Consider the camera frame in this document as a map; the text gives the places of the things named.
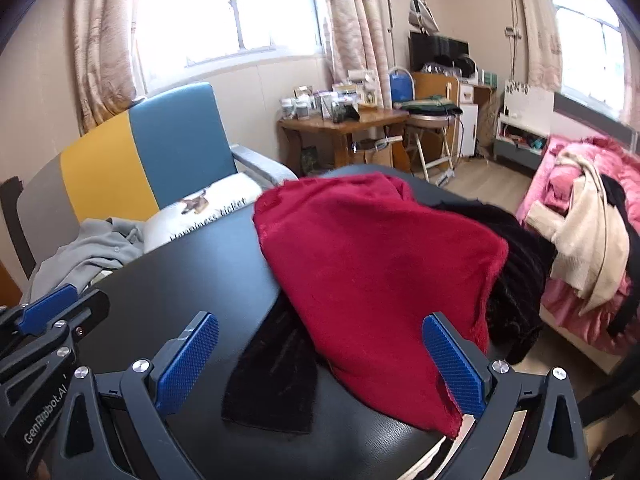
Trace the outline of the folding stool with clothes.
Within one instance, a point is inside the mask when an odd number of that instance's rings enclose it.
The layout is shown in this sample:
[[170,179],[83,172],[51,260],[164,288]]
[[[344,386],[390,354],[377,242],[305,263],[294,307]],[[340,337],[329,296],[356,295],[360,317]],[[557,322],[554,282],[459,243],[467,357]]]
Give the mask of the folding stool with clothes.
[[[397,102],[395,110],[408,113],[406,125],[413,138],[413,148],[418,153],[422,174],[430,182],[430,171],[442,164],[447,168],[436,179],[435,185],[441,188],[456,176],[454,171],[454,153],[448,141],[448,132],[455,124],[460,124],[462,109],[444,98]],[[440,141],[440,156],[428,162],[425,158],[423,137],[425,133],[434,134]]]

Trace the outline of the white printed cushion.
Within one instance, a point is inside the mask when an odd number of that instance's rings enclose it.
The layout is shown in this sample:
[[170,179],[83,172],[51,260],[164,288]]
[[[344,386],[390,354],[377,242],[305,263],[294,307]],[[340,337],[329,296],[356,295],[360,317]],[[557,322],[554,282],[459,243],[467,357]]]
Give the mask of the white printed cushion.
[[143,227],[144,252],[178,240],[222,217],[250,206],[262,188],[246,174],[232,174],[166,206]]

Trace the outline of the wooden side table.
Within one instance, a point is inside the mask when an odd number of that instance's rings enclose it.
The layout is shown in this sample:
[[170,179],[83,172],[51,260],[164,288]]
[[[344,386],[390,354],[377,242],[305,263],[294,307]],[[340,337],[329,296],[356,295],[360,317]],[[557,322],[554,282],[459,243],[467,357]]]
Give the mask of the wooden side table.
[[332,143],[333,162],[335,168],[348,166],[352,160],[349,155],[350,144],[354,140],[354,134],[371,128],[388,128],[392,136],[403,136],[405,124],[409,113],[404,110],[365,110],[360,114],[360,121],[341,122],[334,124],[332,120],[314,116],[309,119],[280,119],[277,126],[284,132],[288,139],[288,154],[286,166],[297,177],[303,175],[302,149],[303,133],[315,133],[327,136]]

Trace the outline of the middle floral curtain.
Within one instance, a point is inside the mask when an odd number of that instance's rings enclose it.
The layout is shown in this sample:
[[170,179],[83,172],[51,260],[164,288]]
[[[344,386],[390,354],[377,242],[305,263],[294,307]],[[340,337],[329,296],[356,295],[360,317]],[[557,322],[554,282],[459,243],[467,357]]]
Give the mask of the middle floral curtain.
[[372,70],[378,106],[392,107],[384,27],[378,0],[326,0],[329,7],[326,57],[334,82],[351,70]]

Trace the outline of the black velvet garment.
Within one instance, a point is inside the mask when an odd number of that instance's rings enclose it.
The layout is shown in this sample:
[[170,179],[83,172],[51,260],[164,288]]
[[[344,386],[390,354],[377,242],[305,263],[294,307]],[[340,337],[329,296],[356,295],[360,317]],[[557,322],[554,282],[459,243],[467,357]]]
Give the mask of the black velvet garment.
[[[480,222],[508,243],[506,264],[489,296],[486,320],[491,342],[506,350],[509,363],[521,362],[541,330],[539,300],[555,249],[496,206],[478,200],[441,200],[434,207]],[[279,292],[231,374],[222,419],[258,429],[308,434],[322,360],[290,298]]]

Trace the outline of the black monitor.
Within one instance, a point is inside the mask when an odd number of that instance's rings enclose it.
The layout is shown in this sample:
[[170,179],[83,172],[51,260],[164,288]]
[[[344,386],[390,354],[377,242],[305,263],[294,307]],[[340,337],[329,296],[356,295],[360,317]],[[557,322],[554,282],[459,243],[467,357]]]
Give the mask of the black monitor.
[[410,32],[410,68],[413,72],[420,72],[426,64],[430,63],[454,67],[454,62],[469,52],[469,44],[465,41],[440,35],[427,35],[423,32]]

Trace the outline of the left window curtain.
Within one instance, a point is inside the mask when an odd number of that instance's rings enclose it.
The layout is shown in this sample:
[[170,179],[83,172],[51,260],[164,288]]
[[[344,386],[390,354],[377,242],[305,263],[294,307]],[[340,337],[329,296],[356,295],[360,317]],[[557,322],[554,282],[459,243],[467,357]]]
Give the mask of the left window curtain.
[[70,33],[83,133],[143,98],[135,31],[134,0],[72,0]]

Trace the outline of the cream garment on bed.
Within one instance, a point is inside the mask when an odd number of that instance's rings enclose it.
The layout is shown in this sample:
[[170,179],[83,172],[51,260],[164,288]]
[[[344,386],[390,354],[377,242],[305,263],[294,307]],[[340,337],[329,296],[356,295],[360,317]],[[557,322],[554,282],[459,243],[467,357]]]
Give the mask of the cream garment on bed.
[[525,223],[555,246],[551,277],[574,289],[582,300],[578,314],[584,315],[615,296],[625,274],[630,241],[622,215],[608,203],[597,167],[567,150],[555,163],[580,171],[573,181],[568,211],[562,216],[535,202]]

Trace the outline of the red knit sweater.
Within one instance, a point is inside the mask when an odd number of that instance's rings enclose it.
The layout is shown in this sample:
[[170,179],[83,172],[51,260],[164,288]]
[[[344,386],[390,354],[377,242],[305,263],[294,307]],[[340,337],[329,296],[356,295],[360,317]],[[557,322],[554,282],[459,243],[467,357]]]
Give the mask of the red knit sweater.
[[288,181],[254,207],[260,249],[314,348],[361,403],[455,437],[462,416],[422,342],[440,312],[478,348],[508,245],[487,226],[419,204],[375,172]]

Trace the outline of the blue chair backrest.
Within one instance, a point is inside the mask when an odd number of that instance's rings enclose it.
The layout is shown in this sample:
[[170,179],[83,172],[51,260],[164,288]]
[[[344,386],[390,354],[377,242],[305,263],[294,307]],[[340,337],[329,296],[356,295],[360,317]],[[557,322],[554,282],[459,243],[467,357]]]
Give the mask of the blue chair backrest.
[[411,73],[401,66],[390,69],[390,95],[392,103],[405,103],[414,99],[414,80]]

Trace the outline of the white shelf cart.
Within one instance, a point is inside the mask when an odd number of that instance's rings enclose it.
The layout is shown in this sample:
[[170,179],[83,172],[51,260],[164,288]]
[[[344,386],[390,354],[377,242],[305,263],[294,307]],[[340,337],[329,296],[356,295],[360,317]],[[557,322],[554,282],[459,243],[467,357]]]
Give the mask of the white shelf cart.
[[494,159],[536,170],[551,134],[554,93],[513,79],[506,81],[497,118]]

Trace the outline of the grey garment on chair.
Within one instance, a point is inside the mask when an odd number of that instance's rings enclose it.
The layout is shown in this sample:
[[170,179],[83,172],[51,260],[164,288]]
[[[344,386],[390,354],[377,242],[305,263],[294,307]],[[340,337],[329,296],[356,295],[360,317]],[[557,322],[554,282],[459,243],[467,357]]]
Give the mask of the grey garment on chair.
[[121,218],[87,219],[78,237],[38,264],[21,298],[31,304],[71,284],[83,292],[103,272],[113,273],[143,255],[144,223]]

